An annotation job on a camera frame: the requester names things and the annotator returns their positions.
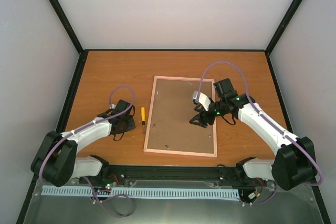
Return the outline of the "yellow handled screwdriver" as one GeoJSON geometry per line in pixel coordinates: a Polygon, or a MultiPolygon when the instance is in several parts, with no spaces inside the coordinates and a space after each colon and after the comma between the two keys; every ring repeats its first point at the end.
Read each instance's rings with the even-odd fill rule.
{"type": "Polygon", "coordinates": [[[146,118],[145,118],[145,107],[141,108],[141,123],[142,123],[142,132],[145,133],[145,124],[146,124],[146,118]]]}

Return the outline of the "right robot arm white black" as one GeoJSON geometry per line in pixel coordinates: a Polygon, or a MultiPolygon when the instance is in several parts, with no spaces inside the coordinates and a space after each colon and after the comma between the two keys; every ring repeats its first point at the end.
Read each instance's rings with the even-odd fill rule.
{"type": "Polygon", "coordinates": [[[229,79],[214,83],[218,101],[194,91],[192,101],[197,112],[190,124],[206,128],[217,117],[232,116],[250,127],[272,150],[274,159],[247,158],[240,162],[243,178],[262,178],[274,181],[283,190],[307,183],[318,171],[313,142],[308,137],[299,138],[287,131],[248,94],[238,94],[229,79]]]}

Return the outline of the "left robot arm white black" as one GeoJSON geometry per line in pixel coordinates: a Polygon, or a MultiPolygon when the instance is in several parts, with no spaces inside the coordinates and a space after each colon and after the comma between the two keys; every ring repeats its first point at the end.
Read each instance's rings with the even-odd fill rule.
{"type": "Polygon", "coordinates": [[[101,138],[116,137],[118,134],[124,136],[125,132],[134,130],[134,114],[133,104],[119,100],[116,105],[110,105],[108,110],[77,129],[47,133],[32,161],[31,171],[40,180],[56,187],[80,177],[91,177],[100,184],[106,182],[109,177],[108,161],[97,155],[83,158],[77,154],[101,138]]]}

